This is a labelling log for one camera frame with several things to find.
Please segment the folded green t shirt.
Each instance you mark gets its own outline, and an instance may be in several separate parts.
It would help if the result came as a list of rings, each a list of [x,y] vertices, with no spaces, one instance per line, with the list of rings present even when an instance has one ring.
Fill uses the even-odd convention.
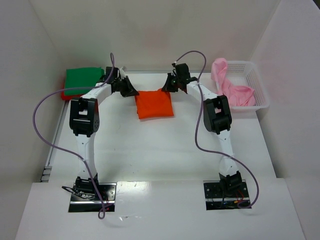
[[[82,67],[66,70],[65,96],[77,96],[86,94],[91,88],[96,86],[101,76],[105,74],[101,67]]]

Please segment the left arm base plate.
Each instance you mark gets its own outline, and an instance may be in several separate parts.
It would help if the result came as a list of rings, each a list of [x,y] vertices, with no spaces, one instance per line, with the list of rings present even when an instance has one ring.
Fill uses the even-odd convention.
[[[106,207],[105,211],[114,212],[117,184],[101,183],[97,187]],[[94,191],[78,190],[76,189],[76,185],[74,185],[69,192],[71,192],[68,208],[69,213],[98,213],[102,208],[101,201]]]

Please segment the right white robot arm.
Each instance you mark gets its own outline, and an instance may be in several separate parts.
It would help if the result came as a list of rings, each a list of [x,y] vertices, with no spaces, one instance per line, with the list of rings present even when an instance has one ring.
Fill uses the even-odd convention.
[[[186,63],[172,64],[173,70],[167,74],[162,87],[163,92],[175,93],[178,90],[193,96],[200,105],[200,117],[203,118],[205,129],[213,133],[220,144],[222,158],[219,162],[219,185],[223,197],[230,197],[238,191],[242,184],[242,176],[231,144],[232,115],[228,99],[218,95],[192,77]]]

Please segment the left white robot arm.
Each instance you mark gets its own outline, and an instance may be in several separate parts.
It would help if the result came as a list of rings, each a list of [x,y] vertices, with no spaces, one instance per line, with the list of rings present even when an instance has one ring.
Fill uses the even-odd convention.
[[[126,67],[107,67],[95,87],[70,103],[69,126],[75,135],[77,154],[81,161],[75,180],[74,192],[82,198],[92,195],[97,197],[99,188],[98,173],[95,166],[94,142],[100,127],[99,104],[113,93],[122,97],[138,96],[138,91],[131,84],[126,74]]]

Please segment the folded red t shirt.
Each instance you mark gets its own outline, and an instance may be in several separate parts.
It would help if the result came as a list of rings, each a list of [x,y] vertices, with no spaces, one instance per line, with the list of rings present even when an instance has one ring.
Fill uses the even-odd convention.
[[[63,101],[69,101],[73,98],[81,97],[81,96],[82,96],[82,94],[71,94],[71,93],[69,94],[69,93],[67,93],[67,90],[61,92],[61,94],[60,94],[60,97]]]

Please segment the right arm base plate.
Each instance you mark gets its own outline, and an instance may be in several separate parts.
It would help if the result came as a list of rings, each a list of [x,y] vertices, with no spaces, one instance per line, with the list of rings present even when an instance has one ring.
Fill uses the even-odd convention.
[[[251,204],[247,183],[242,181],[239,189],[234,193],[223,194],[222,187],[218,180],[204,181],[204,197],[206,210],[234,210],[247,207]]]

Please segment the white plastic basket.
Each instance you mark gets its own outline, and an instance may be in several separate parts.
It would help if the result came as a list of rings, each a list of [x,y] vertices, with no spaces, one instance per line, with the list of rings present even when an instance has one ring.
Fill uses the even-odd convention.
[[[222,93],[219,78],[228,80],[234,87],[251,88],[253,90],[250,104],[245,106],[230,105],[233,112],[255,112],[266,109],[270,100],[263,85],[257,66],[250,61],[226,60],[217,58],[211,65],[211,79],[216,84],[217,92]]]

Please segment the pink t shirt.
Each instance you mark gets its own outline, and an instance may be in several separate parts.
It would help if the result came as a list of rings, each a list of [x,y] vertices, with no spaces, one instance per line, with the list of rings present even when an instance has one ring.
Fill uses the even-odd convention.
[[[211,66],[211,79],[219,86],[218,95],[225,95],[231,107],[251,107],[256,104],[255,90],[249,86],[234,85],[227,78],[228,62],[217,58]]]

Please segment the orange t shirt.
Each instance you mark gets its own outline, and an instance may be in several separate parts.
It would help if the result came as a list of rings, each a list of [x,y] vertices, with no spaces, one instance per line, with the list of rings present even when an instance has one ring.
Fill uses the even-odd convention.
[[[139,91],[134,97],[136,112],[140,120],[149,118],[168,118],[174,116],[171,94],[161,89]]]

